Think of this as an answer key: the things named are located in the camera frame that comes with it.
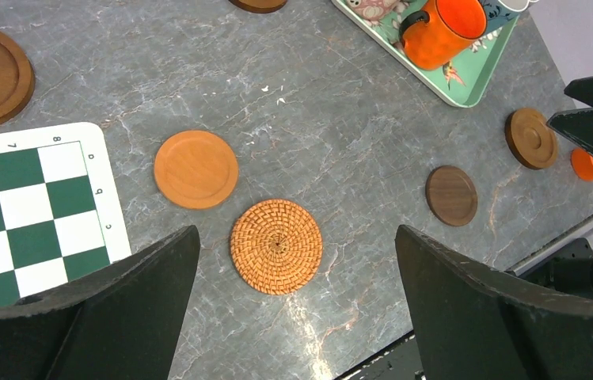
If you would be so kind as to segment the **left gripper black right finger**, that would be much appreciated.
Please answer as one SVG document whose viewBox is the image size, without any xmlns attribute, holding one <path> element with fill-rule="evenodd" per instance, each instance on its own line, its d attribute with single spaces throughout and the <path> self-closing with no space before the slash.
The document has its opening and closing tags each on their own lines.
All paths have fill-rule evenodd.
<svg viewBox="0 0 593 380">
<path fill-rule="evenodd" d="M 593 300 L 527 282 L 407 225 L 397 262 L 429 379 L 593 379 Z"/>
</svg>

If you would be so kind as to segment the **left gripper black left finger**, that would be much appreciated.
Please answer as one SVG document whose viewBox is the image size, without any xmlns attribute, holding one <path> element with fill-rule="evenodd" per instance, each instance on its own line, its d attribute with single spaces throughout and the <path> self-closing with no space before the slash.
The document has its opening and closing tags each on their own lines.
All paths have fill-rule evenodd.
<svg viewBox="0 0 593 380">
<path fill-rule="evenodd" d="M 199 231 L 186 226 L 0 306 L 0 379 L 167 378 L 199 258 Z"/>
</svg>

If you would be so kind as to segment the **brown ridged wooden coaster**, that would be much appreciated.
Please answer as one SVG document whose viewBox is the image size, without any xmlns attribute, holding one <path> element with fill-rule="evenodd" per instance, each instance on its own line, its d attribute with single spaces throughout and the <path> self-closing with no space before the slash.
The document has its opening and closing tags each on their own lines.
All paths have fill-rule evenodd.
<svg viewBox="0 0 593 380">
<path fill-rule="evenodd" d="M 505 139 L 514 157 L 529 169 L 547 169 L 557 160 L 557 137 L 534 108 L 517 109 L 507 118 Z"/>
</svg>

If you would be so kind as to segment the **dark walnut wooden coaster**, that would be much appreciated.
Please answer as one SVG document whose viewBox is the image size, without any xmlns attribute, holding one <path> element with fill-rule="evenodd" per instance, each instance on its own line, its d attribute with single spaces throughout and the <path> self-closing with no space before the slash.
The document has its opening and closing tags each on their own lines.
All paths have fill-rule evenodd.
<svg viewBox="0 0 593 380">
<path fill-rule="evenodd" d="M 442 165 L 427 178 L 425 195 L 434 216 L 448 226 L 465 226 L 477 213 L 476 188 L 462 169 Z"/>
</svg>

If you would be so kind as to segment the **light orange wooden coaster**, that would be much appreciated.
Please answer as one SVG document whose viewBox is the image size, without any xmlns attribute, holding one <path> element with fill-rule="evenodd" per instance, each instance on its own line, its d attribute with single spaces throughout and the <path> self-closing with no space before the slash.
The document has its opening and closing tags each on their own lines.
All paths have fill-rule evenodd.
<svg viewBox="0 0 593 380">
<path fill-rule="evenodd" d="M 202 130 L 179 132 L 159 148 L 154 179 L 169 201 L 188 209 L 215 207 L 233 192 L 239 165 L 230 145 Z"/>
</svg>

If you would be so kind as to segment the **woven rattan coaster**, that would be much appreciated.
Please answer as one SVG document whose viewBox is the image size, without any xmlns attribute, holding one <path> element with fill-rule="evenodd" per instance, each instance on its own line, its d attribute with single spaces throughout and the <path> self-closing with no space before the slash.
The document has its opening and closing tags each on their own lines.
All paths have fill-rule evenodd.
<svg viewBox="0 0 593 380">
<path fill-rule="evenodd" d="M 286 199 L 251 206 L 230 235 L 230 254 L 239 275 L 268 295 L 287 295 L 304 287 L 319 269 L 323 248 L 313 216 Z"/>
</svg>

